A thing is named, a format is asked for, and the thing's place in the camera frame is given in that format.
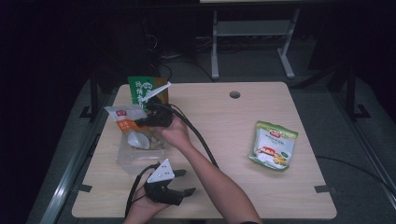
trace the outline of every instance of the person's hand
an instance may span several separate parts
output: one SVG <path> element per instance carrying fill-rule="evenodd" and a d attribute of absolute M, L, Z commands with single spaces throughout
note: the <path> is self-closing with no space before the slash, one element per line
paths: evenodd
<path fill-rule="evenodd" d="M 150 221 L 154 216 L 163 209 L 169 207 L 167 203 L 155 203 L 146 197 L 146 191 L 143 187 L 139 188 L 134 194 L 134 203 L 129 210 L 128 217 L 125 218 L 124 224 L 143 224 Z"/>
<path fill-rule="evenodd" d="M 168 128 L 154 127 L 152 130 L 160 133 L 167 143 L 177 149 L 191 145 L 187 125 L 178 116 L 173 116 L 172 124 Z"/>

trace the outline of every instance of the black wire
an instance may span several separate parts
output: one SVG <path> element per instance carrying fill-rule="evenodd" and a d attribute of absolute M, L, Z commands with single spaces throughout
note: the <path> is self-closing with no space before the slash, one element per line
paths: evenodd
<path fill-rule="evenodd" d="M 394 190 L 383 179 L 379 178 L 377 175 L 371 173 L 370 171 L 365 170 L 365 169 L 363 169 L 363 168 L 361 168 L 361 167 L 359 167 L 357 165 L 354 165 L 352 163 L 349 163 L 347 161 L 338 160 L 336 158 L 325 157 L 325 156 L 316 156 L 316 158 L 329 160 L 329 161 L 338 161 L 338 162 L 341 162 L 341 163 L 343 163 L 345 165 L 348 165 L 348 166 L 351 166 L 351 167 L 353 167 L 355 169 L 358 169 L 358 170 L 364 172 L 365 174 L 369 175 L 370 177 L 372 177 L 376 181 L 380 182 L 382 185 L 384 185 L 385 188 L 392 194 L 392 196 L 396 198 L 396 193 L 394 192 Z"/>
<path fill-rule="evenodd" d="M 169 77 L 168 77 L 168 79 L 166 79 L 166 80 L 169 81 L 169 80 L 171 79 L 172 75 L 173 75 L 172 69 L 171 69 L 169 66 L 167 66 L 167 65 L 165 65 L 165 64 L 163 64 L 163 63 L 160 63 L 159 65 L 160 65 L 160 66 L 163 66 L 163 67 L 165 67 L 165 68 L 168 69 L 168 71 L 169 71 Z"/>
<path fill-rule="evenodd" d="M 138 198 L 136 200 L 133 200 L 134 193 L 136 192 L 136 189 L 137 189 L 137 186 L 139 185 L 140 179 L 142 179 L 142 175 L 149 169 L 157 169 L 157 167 L 159 165 L 160 164 L 157 163 L 157 164 L 152 164 L 152 165 L 146 167 L 142 172 L 140 172 L 140 175 L 138 175 L 136 177 L 136 179 L 134 180 L 134 185 L 131 188 L 131 192 L 129 192 L 128 201 L 126 202 L 126 206 L 125 206 L 125 218 L 128 217 L 129 209 L 131 208 L 132 203 L 134 203 L 137 200 L 139 200 L 139 199 L 143 198 L 144 196 L 146 196 L 146 194 L 145 194 L 142 197 L 140 197 L 140 198 Z"/>
<path fill-rule="evenodd" d="M 175 108 L 178 110 L 178 112 L 179 112 L 181 115 L 184 116 L 184 118 L 187 118 L 186 115 L 183 114 L 183 111 L 181 111 L 181 109 L 178 108 L 176 105 L 171 105 L 171 104 L 169 104 L 169 105 L 175 107 Z"/>
<path fill-rule="evenodd" d="M 201 141 L 201 143 L 204 146 L 204 149 L 205 149 L 206 154 L 209 157 L 210 161 L 213 163 L 213 165 L 215 165 L 216 167 L 219 168 L 218 163 L 216 162 L 215 158 L 213 157 L 212 152 L 210 151 L 209 147 L 207 146 L 207 143 L 205 142 L 205 139 L 201 136 L 201 134 L 198 132 L 198 130 L 191 124 L 191 122 L 185 116 L 180 114 L 177 110 L 169 108 L 166 105 L 161 105 L 161 104 L 153 104 L 153 105 L 156 105 L 156 106 L 162 107 L 162 108 L 164 108 L 166 110 L 169 110 L 172 113 L 174 113 L 176 116 L 178 116 L 181 120 L 183 120 L 183 122 L 185 122 L 187 124 L 187 126 L 189 126 L 189 128 L 195 133 L 195 135 Z"/>
<path fill-rule="evenodd" d="M 185 62 L 166 62 L 166 63 L 191 63 L 191 64 L 201 68 L 201 70 L 203 70 L 205 72 L 205 74 L 210 78 L 211 81 L 213 81 L 213 82 L 215 81 L 212 78 L 212 76 L 210 76 L 209 73 L 207 73 L 206 70 L 201 65 L 199 65 L 198 63 L 193 63 L 193 62 L 188 62 L 188 61 L 185 61 Z"/>

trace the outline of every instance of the snack bag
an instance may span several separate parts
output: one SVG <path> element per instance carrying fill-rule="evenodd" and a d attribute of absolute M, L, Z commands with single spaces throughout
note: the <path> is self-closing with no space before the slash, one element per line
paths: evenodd
<path fill-rule="evenodd" d="M 284 171 L 289 167 L 294 141 L 298 133 L 265 121 L 256 122 L 256 142 L 248 157 L 271 169 Z"/>
<path fill-rule="evenodd" d="M 128 77 L 128 83 L 131 88 L 132 104 L 140 105 L 144 111 L 146 103 L 142 98 L 150 91 L 153 91 L 167 83 L 167 80 L 162 77 Z M 163 102 L 168 104 L 168 89 L 157 94 L 157 97 Z"/>
<path fill-rule="evenodd" d="M 133 149 L 156 150 L 164 149 L 165 141 L 148 127 L 138 127 L 134 121 L 146 118 L 147 115 L 140 105 L 106 106 L 109 116 L 116 121 L 122 134 Z"/>

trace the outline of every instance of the table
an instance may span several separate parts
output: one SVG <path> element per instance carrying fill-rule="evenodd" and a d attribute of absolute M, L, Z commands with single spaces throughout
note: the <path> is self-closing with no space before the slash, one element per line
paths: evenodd
<path fill-rule="evenodd" d="M 238 91 L 240 97 L 231 98 L 231 91 Z M 330 193 L 315 190 L 315 186 L 326 183 L 286 84 L 173 84 L 169 96 L 169 102 L 180 107 L 206 140 L 219 168 L 247 193 L 261 218 L 331 219 L 336 216 Z M 130 103 L 129 86 L 123 85 L 114 105 Z M 285 172 L 262 167 L 248 158 L 257 120 L 280 124 L 299 133 L 290 168 Z M 123 217 L 135 176 L 128 175 L 116 163 L 120 137 L 116 123 L 108 118 L 83 181 L 83 185 L 92 189 L 78 193 L 73 216 Z M 191 141 L 206 155 L 193 132 Z M 168 147 L 166 153 L 174 169 L 187 170 L 186 175 L 173 180 L 169 188 L 196 187 L 197 190 L 180 206 L 173 205 L 156 218 L 221 218 L 187 160 L 172 147 Z"/>

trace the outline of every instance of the green package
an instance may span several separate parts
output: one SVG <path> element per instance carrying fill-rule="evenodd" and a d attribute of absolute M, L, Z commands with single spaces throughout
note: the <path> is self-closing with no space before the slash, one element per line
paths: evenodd
<path fill-rule="evenodd" d="M 270 122 L 256 122 L 256 141 L 248 157 L 274 170 L 284 171 L 290 165 L 298 133 Z"/>
<path fill-rule="evenodd" d="M 128 83 L 131 88 L 132 104 L 140 105 L 147 112 L 146 103 L 141 99 L 150 91 L 153 91 L 167 83 L 167 80 L 162 77 L 128 77 Z M 168 104 L 168 89 L 157 94 L 157 97 Z"/>

